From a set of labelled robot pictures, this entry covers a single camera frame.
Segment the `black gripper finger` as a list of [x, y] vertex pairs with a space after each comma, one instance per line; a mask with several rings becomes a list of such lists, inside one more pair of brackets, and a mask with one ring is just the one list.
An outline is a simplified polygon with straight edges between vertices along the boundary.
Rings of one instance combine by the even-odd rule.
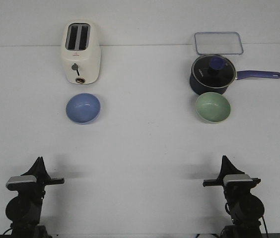
[[31, 168], [27, 172], [23, 173], [21, 176], [34, 176], [37, 178], [40, 173], [41, 159], [42, 157], [38, 157], [34, 164], [31, 166]]
[[40, 158], [40, 178], [41, 179], [48, 179], [49, 174], [46, 171], [45, 163], [43, 157]]
[[227, 175], [240, 175], [245, 174], [243, 171], [237, 169], [232, 162], [226, 157], [226, 174]]
[[219, 173], [219, 179], [223, 180], [223, 178], [228, 174], [228, 158], [226, 155], [222, 156], [221, 168]]

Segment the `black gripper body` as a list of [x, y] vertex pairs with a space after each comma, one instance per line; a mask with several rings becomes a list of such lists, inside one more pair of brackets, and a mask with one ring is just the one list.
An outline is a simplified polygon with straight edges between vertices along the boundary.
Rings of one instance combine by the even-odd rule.
[[260, 178], [252, 178], [252, 182], [233, 182], [228, 186], [223, 184], [223, 180], [220, 179], [206, 179], [203, 181], [203, 187], [207, 186], [222, 186], [224, 190], [225, 198], [240, 198], [250, 194], [251, 189], [256, 187], [260, 182]]
[[29, 198], [35, 204], [42, 204], [45, 197], [45, 187], [48, 185], [64, 184], [64, 178], [51, 178], [36, 182], [24, 182], [18, 189], [18, 195]]

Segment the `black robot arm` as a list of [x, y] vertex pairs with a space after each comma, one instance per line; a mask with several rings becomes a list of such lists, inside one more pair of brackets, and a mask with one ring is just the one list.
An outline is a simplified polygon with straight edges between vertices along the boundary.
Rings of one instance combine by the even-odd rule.
[[65, 183], [64, 178], [51, 178], [43, 157], [38, 157], [31, 168], [10, 177], [5, 187], [17, 196], [8, 202], [5, 215], [11, 220], [12, 238], [50, 238], [44, 225], [40, 225], [43, 199], [48, 185]]
[[237, 169], [226, 155], [222, 156], [221, 168], [216, 179], [206, 179], [203, 186], [222, 186], [226, 200], [225, 210], [232, 225], [225, 226], [220, 238], [261, 238], [259, 221], [264, 215], [262, 201], [251, 194], [251, 189], [261, 182]]

